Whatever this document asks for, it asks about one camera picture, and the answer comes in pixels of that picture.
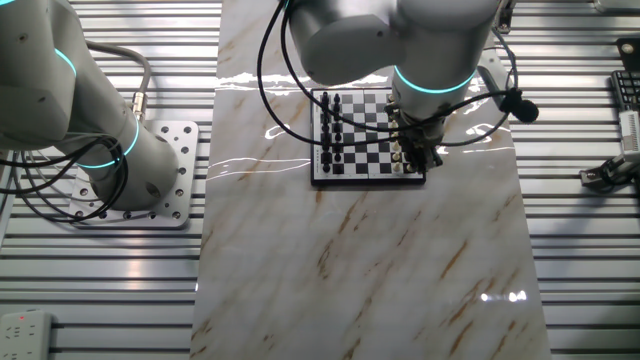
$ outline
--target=white device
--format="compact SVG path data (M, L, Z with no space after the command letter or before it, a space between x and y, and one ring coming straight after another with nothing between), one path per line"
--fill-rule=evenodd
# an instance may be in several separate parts
M0 318L0 359L47 360L51 315L41 310Z
M620 113L622 131L622 151L624 160L640 163L640 116L637 111L627 110Z

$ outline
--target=teal light ring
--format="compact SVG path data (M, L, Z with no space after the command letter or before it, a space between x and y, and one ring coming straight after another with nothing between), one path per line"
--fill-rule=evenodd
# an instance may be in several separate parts
M71 60L69 60L69 58L62 53L62 51L55 49L56 50L56 54L58 54L58 56L60 56L62 58L62 60L66 61L67 64L69 64L69 66L71 66L71 70L73 70L73 75L75 75L76 77L78 76L78 73L76 72L76 67L73 66L73 63L71 62Z
M433 89L425 89L422 88L418 85L412 84L409 80L407 80L404 76L402 76L402 74L400 73L400 70L398 69L398 67L396 66L396 74L398 74L398 77L400 77L400 79L402 81L404 81L405 84L409 85L410 88L416 90L416 91L420 91L426 94L446 94L446 93L450 93L456 90L459 90L460 88L464 87L465 85L467 85L469 82L471 82L471 79L473 79L474 76L476 76L476 72L474 71L471 76L469 76L469 78L467 80L465 80L462 84L454 86L452 88L448 88L448 89L442 89L442 90L433 90Z
M124 152L124 156L129 155L129 153L131 152L131 150L133 150L133 147L136 145L136 142L138 141L138 135L140 134L140 122L136 120L136 136L133 138L133 141L131 142L131 146L129 146L129 148L127 149L127 151ZM111 166L113 164L115 164L115 161L110 161L106 164L102 164L102 165L82 165L82 164L78 164L78 166L83 167L85 169L102 169L105 168L107 166Z

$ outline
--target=black square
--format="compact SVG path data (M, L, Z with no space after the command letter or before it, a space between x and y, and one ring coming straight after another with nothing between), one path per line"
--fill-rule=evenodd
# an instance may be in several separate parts
M367 163L378 164L379 162L380 162L380 154L378 153L367 154Z
M344 154L344 163L345 164L355 164L356 163L356 154Z
M364 122L374 123L378 121L376 114L364 114Z
M380 164L380 174L391 174L393 170L391 168L391 164Z
M342 140L344 141L345 144L349 144L356 141L355 135L352 133L345 133L344 135L342 135Z
M367 164L356 164L356 174L366 174L369 172Z
M389 142L383 142L378 145L378 150L383 153L391 152L391 144Z
M333 173L336 174L336 175L344 174L344 165L342 165L342 164L333 165Z
M320 162L323 164L331 164L331 153L327 151L323 152L322 156L320 156Z

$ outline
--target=power strip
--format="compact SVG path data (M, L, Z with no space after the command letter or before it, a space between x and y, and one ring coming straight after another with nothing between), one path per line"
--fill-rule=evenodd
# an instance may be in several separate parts
M51 315L34 310L0 318L0 360L47 360Z

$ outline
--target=metal slat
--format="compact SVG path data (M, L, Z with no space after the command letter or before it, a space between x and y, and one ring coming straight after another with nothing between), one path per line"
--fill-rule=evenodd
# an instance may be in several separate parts
M54 353L49 355L49 360L188 360L189 354L160 354L160 353L100 353L100 352L76 352Z
M0 261L0 280L97 279L191 280L196 279L195 260L21 260Z
M193 321L193 305L0 303L0 313L3 314L29 309L53 314L53 322L57 325L191 326Z
M615 350L638 352L640 330L555 329L547 330L549 344L558 350Z
M189 351L191 328L63 328L51 330L51 348Z

